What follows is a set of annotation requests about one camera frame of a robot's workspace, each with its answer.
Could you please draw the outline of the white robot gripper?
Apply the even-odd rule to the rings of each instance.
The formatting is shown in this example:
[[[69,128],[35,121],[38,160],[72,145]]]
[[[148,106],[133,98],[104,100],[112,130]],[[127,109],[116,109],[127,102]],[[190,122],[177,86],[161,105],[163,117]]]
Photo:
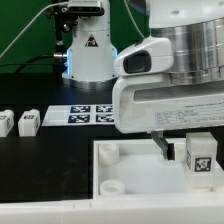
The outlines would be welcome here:
[[[224,80],[172,85],[165,74],[119,77],[112,104],[120,132],[152,132],[163,158],[174,160],[174,144],[162,131],[224,125]]]

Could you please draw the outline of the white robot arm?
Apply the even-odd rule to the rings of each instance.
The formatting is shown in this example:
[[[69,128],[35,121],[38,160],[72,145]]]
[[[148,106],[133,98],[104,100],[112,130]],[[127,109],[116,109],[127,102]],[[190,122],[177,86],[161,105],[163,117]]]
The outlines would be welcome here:
[[[224,0],[127,0],[150,34],[123,51],[110,40],[110,0],[68,0],[78,20],[66,83],[114,85],[122,133],[148,132],[163,153],[166,130],[224,125]]]

